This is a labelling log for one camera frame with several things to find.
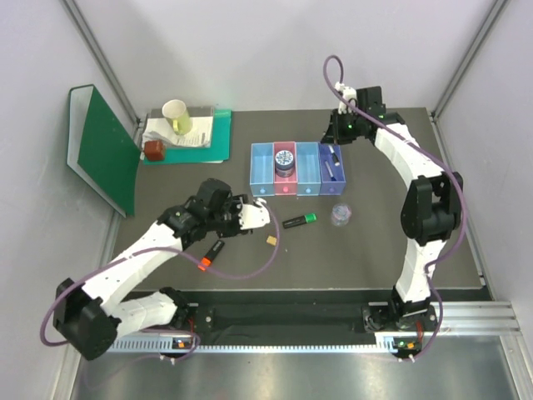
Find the white blue marker pen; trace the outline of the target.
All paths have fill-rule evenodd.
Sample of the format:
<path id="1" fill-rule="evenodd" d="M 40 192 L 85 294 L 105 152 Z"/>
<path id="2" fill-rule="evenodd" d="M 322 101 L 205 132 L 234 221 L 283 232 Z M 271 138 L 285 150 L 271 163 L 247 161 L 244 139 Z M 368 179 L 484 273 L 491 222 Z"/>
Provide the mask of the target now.
<path id="1" fill-rule="evenodd" d="M 325 167 L 326 167 L 326 170 L 327 170 L 327 172 L 328 172 L 328 175 L 329 175 L 330 180 L 331 180 L 332 182 L 335 182 L 335 181 L 336 181 L 336 178 L 335 178 L 335 176 L 334 176 L 334 173 L 333 173 L 333 171 L 332 171 L 332 169 L 331 169 L 331 166 L 330 166 L 329 162 L 328 162 L 328 161 L 325 161 L 324 164 L 325 164 Z"/>

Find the purple drawer box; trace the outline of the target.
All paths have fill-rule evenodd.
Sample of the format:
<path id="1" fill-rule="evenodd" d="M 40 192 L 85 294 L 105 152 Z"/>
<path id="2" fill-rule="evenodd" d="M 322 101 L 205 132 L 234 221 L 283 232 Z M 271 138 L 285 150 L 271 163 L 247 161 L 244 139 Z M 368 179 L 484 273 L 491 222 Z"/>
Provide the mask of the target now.
<path id="1" fill-rule="evenodd" d="M 338 196 L 341 195 L 346 186 L 346 174 L 343 167 L 341 148 L 338 145 L 332 145 L 335 148 L 336 155 L 340 159 L 340 165 L 336 167 L 331 160 L 331 153 L 328 148 L 328 144 L 318 144 L 319 150 L 319 167 L 321 172 L 321 189 L 320 195 Z M 331 169 L 336 178 L 335 182 L 332 182 L 329 178 L 324 162 L 328 161 Z"/>

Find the pink drawer box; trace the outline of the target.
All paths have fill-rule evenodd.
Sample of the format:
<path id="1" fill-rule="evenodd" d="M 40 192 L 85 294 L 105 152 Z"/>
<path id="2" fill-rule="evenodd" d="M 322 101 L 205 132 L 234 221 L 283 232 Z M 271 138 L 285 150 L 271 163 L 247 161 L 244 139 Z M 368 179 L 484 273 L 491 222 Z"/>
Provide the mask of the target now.
<path id="1" fill-rule="evenodd" d="M 295 156 L 295 171 L 290 177 L 278 177 L 274 166 L 274 192 L 276 195 L 295 195 L 297 190 L 296 175 L 296 143 L 295 142 L 274 142 L 274 156 L 283 149 L 290 150 Z"/>

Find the orange black highlighter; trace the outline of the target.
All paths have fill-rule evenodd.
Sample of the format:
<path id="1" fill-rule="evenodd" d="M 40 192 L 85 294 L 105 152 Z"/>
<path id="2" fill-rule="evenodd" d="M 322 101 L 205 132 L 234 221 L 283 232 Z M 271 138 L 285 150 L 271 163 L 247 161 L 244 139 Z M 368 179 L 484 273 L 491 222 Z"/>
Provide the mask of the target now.
<path id="1" fill-rule="evenodd" d="M 221 239 L 218 239 L 204 255 L 197 267 L 201 271 L 206 271 L 216 259 L 220 251 L 224 248 L 225 242 Z"/>

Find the blue round lidded jar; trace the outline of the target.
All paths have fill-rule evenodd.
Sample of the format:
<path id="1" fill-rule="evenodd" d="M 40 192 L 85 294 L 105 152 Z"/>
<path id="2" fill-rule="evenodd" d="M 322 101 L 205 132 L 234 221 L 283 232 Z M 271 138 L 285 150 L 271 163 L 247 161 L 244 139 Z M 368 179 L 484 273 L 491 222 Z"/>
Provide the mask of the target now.
<path id="1" fill-rule="evenodd" d="M 274 156 L 275 173 L 280 178 L 288 178 L 295 171 L 295 156 L 290 150 L 280 150 Z"/>

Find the white black marker pen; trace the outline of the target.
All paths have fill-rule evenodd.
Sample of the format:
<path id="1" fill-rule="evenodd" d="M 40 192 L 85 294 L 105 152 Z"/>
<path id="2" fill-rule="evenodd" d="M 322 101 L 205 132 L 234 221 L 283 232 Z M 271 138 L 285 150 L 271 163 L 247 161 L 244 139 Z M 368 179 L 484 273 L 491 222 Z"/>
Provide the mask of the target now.
<path id="1" fill-rule="evenodd" d="M 336 167 L 338 167 L 338 166 L 340 165 L 340 159 L 339 159 L 339 157 L 336 155 L 335 148 L 334 148 L 332 145 L 329 145 L 328 148 L 329 148 L 330 153 L 331 153 L 331 160 L 333 161 L 334 165 L 335 165 Z"/>

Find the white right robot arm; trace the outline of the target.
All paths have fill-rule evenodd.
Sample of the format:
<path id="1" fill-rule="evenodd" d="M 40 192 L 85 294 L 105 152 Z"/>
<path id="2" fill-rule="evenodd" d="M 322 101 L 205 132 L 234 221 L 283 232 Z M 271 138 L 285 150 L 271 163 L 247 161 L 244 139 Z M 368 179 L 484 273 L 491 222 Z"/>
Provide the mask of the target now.
<path id="1" fill-rule="evenodd" d="M 336 82 L 341 96 L 321 141 L 344 145 L 365 138 L 380 151 L 406 185 L 401 228 L 407 237 L 406 254 L 391 297 L 385 306 L 366 306 L 366 330 L 406 330 L 431 312 L 431 285 L 437 258 L 461 222 L 459 173 L 445 170 L 421 153 L 404 118 L 388 112 L 380 87 L 355 89 Z"/>

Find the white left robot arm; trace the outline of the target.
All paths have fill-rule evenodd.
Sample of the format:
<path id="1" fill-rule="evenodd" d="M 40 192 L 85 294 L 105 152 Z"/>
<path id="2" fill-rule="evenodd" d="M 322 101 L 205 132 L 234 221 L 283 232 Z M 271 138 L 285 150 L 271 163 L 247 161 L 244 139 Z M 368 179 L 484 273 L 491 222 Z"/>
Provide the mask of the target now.
<path id="1" fill-rule="evenodd" d="M 189 323 L 191 311 L 179 290 L 162 287 L 132 300 L 127 295 L 208 233 L 232 238 L 270 221 L 265 199 L 235 195 L 225 182 L 209 178 L 183 204 L 166 209 L 108 265 L 78 282 L 61 282 L 47 320 L 87 361 L 101 357 L 128 334 L 154 327 L 180 330 Z"/>

